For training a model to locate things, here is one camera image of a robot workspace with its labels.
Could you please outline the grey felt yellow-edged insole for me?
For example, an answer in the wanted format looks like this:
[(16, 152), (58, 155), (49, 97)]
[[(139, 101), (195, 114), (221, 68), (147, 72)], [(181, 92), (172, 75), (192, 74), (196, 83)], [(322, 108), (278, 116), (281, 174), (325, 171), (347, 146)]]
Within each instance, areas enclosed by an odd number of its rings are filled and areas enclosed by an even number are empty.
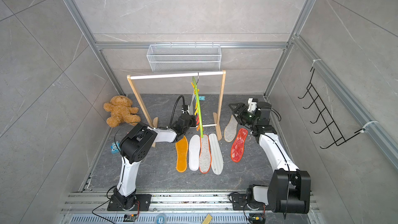
[(235, 117), (232, 115), (229, 123), (227, 124), (224, 130), (224, 140), (226, 142), (231, 143), (234, 141), (237, 135), (237, 125), (238, 122), (236, 121)]

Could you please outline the white foam insole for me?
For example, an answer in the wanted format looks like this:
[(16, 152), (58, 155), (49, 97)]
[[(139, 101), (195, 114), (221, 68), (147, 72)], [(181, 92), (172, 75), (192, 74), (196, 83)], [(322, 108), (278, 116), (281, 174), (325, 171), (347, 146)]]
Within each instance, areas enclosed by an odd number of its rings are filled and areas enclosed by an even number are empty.
[(194, 135), (189, 142), (189, 169), (197, 171), (199, 169), (199, 157), (201, 151), (201, 138)]

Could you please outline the yellow fuzzy insole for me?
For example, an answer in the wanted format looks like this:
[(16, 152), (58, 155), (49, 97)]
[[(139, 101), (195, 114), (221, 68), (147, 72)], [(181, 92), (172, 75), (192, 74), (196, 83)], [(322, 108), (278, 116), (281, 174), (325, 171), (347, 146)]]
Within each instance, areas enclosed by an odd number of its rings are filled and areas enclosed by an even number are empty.
[(180, 141), (175, 144), (176, 152), (177, 152), (177, 162), (176, 162), (176, 170), (179, 173), (183, 173), (187, 169), (187, 154), (189, 149), (189, 144), (187, 138), (184, 136)]

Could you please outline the red orange-edged insole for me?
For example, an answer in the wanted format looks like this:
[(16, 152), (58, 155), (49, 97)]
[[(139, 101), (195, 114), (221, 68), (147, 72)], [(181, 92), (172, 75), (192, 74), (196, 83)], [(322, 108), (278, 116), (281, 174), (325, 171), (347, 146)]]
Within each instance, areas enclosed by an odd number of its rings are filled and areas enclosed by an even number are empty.
[(231, 147), (231, 159), (233, 162), (240, 162), (243, 154), (244, 154), (244, 150), (245, 150), (245, 141), (248, 135), (248, 130), (241, 128), (237, 134), (237, 137)]

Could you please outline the grey felt orange-edged insole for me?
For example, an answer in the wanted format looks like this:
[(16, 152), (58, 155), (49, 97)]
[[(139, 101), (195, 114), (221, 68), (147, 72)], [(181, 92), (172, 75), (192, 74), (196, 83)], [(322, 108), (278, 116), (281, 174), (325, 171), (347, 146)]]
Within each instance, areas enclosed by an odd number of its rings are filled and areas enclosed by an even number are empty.
[(203, 135), (201, 138), (201, 151), (199, 156), (199, 169), (200, 172), (206, 174), (211, 167), (211, 152), (208, 135)]

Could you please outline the grey striped insole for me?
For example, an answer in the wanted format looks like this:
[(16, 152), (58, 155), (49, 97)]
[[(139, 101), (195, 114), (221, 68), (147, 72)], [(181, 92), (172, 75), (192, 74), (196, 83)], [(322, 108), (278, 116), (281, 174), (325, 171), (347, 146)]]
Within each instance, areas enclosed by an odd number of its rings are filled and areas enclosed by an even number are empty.
[(195, 106), (196, 106), (196, 94), (195, 91), (192, 94), (192, 100), (191, 100), (191, 104), (190, 104), (190, 115), (195, 115)]
[(209, 135), (209, 143), (211, 152), (211, 169), (216, 175), (220, 175), (223, 170), (223, 157), (216, 134), (212, 133)]

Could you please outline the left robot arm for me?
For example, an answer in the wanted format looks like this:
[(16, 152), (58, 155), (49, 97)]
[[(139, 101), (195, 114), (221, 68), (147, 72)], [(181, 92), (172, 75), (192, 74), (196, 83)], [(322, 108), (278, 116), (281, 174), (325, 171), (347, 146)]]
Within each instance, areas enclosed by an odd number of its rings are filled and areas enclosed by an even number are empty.
[(147, 156), (154, 143), (176, 143), (185, 137), (186, 132), (196, 126), (196, 120), (188, 112), (188, 105), (180, 95), (174, 105), (173, 112), (182, 100), (182, 114), (166, 128), (153, 128), (143, 122), (130, 121), (135, 126), (119, 142), (122, 167), (117, 185), (112, 187), (113, 195), (108, 198), (108, 211), (130, 211), (139, 209), (140, 198), (136, 196), (136, 180), (139, 166)]

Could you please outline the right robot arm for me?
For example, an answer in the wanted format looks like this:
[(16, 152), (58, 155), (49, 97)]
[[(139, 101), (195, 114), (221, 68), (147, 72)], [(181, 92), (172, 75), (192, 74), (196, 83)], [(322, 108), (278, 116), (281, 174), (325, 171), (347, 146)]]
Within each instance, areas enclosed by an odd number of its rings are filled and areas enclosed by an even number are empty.
[(310, 207), (311, 177), (289, 158), (271, 125), (271, 104), (249, 98), (248, 103), (231, 103), (238, 124), (248, 128), (264, 150), (273, 169), (268, 186), (251, 185), (247, 203), (264, 204), (274, 213), (307, 214)]

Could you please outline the green round clip hanger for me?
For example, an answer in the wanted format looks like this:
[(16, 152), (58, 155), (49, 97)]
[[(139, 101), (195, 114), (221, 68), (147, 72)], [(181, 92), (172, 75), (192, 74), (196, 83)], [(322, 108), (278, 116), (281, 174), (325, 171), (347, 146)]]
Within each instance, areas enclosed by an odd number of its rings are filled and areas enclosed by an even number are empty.
[(192, 77), (192, 87), (194, 92), (194, 99), (195, 99), (195, 116), (196, 116), (196, 124), (197, 124), (197, 131), (200, 131), (200, 138), (203, 138), (203, 122), (202, 122), (202, 113), (201, 113), (201, 105), (199, 99), (199, 89), (198, 89), (198, 82), (195, 77)]

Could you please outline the brown teddy bear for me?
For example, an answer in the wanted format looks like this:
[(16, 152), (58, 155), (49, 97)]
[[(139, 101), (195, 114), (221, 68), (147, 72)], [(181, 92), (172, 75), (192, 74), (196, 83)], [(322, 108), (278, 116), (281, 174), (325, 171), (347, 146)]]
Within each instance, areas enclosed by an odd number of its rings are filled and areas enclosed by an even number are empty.
[(105, 103), (103, 108), (110, 112), (111, 116), (106, 120), (111, 128), (117, 127), (121, 123), (137, 125), (141, 118), (137, 115), (138, 107), (132, 107), (133, 101), (126, 96), (116, 95)]

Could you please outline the teal robot toy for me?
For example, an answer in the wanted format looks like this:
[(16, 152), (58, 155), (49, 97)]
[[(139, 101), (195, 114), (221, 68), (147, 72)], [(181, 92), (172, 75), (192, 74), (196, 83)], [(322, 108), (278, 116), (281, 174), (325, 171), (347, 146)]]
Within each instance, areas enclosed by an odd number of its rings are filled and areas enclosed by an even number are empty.
[(112, 154), (117, 154), (120, 152), (119, 142), (113, 142), (111, 145)]

